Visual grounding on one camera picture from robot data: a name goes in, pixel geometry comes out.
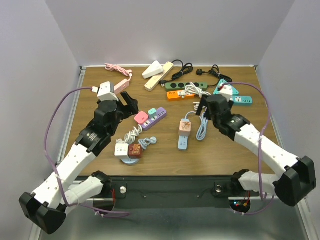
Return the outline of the teal cube adapter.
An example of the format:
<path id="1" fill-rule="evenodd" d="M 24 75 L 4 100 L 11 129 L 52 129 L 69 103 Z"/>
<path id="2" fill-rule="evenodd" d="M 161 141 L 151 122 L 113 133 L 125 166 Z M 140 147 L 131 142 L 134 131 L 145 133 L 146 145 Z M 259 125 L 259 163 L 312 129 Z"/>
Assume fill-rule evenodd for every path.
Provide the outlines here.
<path id="1" fill-rule="evenodd" d="M 150 119 L 155 119 L 157 117 L 157 110 L 155 108 L 151 108 L 148 110 L 147 114 Z"/>

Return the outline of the pink cube socket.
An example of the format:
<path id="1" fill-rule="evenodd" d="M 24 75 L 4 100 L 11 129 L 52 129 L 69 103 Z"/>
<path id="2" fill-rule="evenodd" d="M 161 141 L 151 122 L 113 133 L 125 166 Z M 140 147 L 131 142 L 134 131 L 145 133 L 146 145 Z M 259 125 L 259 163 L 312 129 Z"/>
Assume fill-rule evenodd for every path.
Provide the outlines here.
<path id="1" fill-rule="evenodd" d="M 189 119 L 183 118 L 179 123 L 178 135 L 188 137 L 191 134 L 192 123 Z"/>

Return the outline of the dark red cube socket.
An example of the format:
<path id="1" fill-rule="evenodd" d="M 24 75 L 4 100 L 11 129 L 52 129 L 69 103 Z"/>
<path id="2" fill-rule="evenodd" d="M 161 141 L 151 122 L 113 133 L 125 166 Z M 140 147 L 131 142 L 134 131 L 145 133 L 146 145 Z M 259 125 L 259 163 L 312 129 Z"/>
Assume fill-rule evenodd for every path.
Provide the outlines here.
<path id="1" fill-rule="evenodd" d="M 142 153 L 143 148 L 139 143 L 132 143 L 128 146 L 128 156 L 130 159 L 140 159 Z"/>

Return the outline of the light blue power strip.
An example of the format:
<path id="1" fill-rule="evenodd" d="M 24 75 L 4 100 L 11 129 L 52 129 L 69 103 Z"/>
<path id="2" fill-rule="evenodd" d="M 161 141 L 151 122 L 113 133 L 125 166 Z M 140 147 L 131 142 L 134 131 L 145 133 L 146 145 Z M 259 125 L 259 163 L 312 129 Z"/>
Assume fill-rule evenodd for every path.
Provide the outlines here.
<path id="1" fill-rule="evenodd" d="M 178 138 L 177 149 L 179 151 L 186 151 L 188 149 L 188 140 L 189 140 L 188 136 L 180 135 Z"/>

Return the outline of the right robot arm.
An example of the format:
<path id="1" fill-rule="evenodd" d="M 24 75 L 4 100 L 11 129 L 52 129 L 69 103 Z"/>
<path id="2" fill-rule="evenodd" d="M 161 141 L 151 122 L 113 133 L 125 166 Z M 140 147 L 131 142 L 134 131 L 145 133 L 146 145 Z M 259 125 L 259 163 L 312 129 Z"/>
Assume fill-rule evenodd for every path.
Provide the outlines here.
<path id="1" fill-rule="evenodd" d="M 298 157 L 261 135 L 248 119 L 233 114 L 232 107 L 233 102 L 221 94 L 203 96 L 196 115 L 205 108 L 204 117 L 211 120 L 222 135 L 250 150 L 274 173 L 255 173 L 248 169 L 235 172 L 230 180 L 231 192 L 235 195 L 246 191 L 266 193 L 278 197 L 287 206 L 296 206 L 317 186 L 313 160 L 308 156 Z"/>

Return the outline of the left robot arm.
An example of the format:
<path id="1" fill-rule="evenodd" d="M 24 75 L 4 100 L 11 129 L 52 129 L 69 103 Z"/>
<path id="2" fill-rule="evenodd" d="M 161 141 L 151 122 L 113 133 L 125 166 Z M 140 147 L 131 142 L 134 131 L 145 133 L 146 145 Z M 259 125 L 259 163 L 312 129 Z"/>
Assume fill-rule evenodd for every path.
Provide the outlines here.
<path id="1" fill-rule="evenodd" d="M 53 172 L 31 193 L 24 192 L 19 204 L 24 215 L 48 235 L 56 232 L 67 215 L 87 199 L 111 193 L 111 179 L 101 171 L 94 172 L 84 183 L 70 189 L 81 171 L 110 144 L 119 124 L 139 112 L 138 101 L 126 91 L 125 100 L 99 100 L 93 119 L 80 132 L 69 153 L 56 165 L 47 157 Z"/>

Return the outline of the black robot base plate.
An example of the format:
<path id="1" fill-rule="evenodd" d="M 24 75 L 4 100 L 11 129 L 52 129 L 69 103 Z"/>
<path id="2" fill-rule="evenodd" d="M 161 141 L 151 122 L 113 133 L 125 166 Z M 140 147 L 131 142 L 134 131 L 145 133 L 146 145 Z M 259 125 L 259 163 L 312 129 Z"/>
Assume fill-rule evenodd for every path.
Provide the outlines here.
<path id="1" fill-rule="evenodd" d="M 233 188 L 230 175 L 112 176 L 111 192 L 92 197 L 96 206 L 117 209 L 229 208 L 230 198 L 257 197 Z"/>

